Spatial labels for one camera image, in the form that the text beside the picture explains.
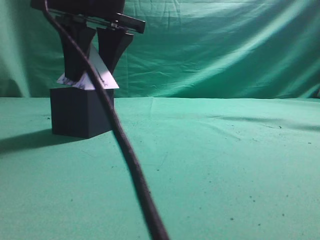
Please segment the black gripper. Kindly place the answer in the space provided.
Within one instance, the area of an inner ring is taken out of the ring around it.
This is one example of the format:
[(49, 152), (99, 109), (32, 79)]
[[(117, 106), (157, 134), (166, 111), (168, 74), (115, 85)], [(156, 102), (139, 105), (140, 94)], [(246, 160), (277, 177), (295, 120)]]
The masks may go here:
[[(87, 26), (87, 21), (113, 28), (97, 28), (98, 53), (111, 74), (134, 35), (130, 30), (143, 34), (146, 22), (124, 14), (124, 0), (32, 0), (30, 6), (39, 11), (54, 14), (60, 26), (77, 43), (88, 57), (96, 30)], [(65, 77), (78, 82), (85, 72), (80, 54), (61, 34), (59, 34), (63, 56)]]

